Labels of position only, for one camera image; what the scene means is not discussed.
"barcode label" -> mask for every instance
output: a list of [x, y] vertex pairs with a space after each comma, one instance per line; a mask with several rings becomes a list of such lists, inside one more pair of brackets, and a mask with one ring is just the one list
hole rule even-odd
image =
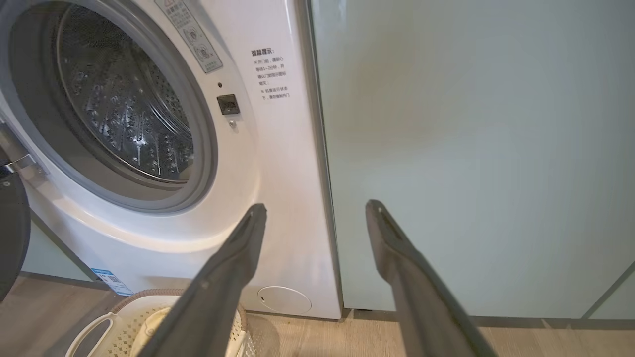
[[108, 286], [113, 289], [119, 295], [130, 296], [133, 294], [132, 290], [130, 290], [124, 283], [117, 278], [112, 271], [104, 270], [104, 269], [95, 269], [90, 268], [92, 271], [99, 276], [104, 283], [108, 284]]

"handle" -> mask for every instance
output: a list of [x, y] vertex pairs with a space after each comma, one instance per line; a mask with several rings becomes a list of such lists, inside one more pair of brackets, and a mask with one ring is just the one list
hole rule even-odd
[[100, 323], [106, 320], [110, 321], [110, 325], [108, 326], [108, 328], [106, 328], [106, 331], [104, 332], [104, 334], [99, 338], [99, 341], [97, 341], [93, 349], [90, 350], [90, 353], [88, 354], [88, 357], [90, 357], [93, 354], [93, 352], [95, 352], [95, 349], [97, 348], [97, 346], [99, 346], [99, 344], [102, 343], [102, 340], [104, 339], [104, 337], [106, 337], [106, 335], [108, 334], [108, 331], [110, 331], [110, 328], [112, 328], [112, 324], [114, 323], [114, 318], [113, 318], [114, 316], [115, 314], [113, 313], [107, 313], [105, 315], [101, 315], [98, 318], [94, 319], [91, 323], [89, 323], [88, 326], [84, 327], [84, 329], [81, 330], [79, 335], [75, 337], [75, 339], [73, 340], [73, 343], [70, 344], [69, 350], [66, 351], [65, 357], [75, 356], [75, 352], [77, 352], [77, 348], [82, 343], [82, 341], [86, 338], [86, 336]]

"cabinet door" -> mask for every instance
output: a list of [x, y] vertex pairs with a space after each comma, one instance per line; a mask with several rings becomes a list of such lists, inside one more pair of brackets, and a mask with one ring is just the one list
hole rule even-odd
[[631, 275], [608, 297], [592, 319], [635, 319], [635, 274]]
[[312, 13], [345, 307], [394, 309], [369, 199], [472, 315], [579, 318], [635, 260], [634, 2]]

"laundry basket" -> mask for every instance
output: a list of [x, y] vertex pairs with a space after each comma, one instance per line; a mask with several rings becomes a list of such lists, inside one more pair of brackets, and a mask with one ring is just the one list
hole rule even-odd
[[[66, 352], [66, 357], [73, 357], [84, 338], [104, 321], [109, 321], [110, 325], [88, 357], [127, 357], [145, 320], [155, 312], [174, 305], [184, 291], [182, 289], [150, 289], [126, 298], [109, 313], [88, 324], [73, 340]], [[247, 316], [239, 305], [225, 357], [254, 357], [255, 355], [253, 341], [247, 331]]]

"front-loading washing machine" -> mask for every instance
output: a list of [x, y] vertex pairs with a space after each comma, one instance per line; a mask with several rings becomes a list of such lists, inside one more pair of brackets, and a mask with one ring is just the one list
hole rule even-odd
[[3, 164], [34, 163], [32, 211], [86, 265], [122, 295], [184, 287], [262, 202], [245, 308], [341, 317], [305, 4], [1, 6], [0, 118], [25, 150]]

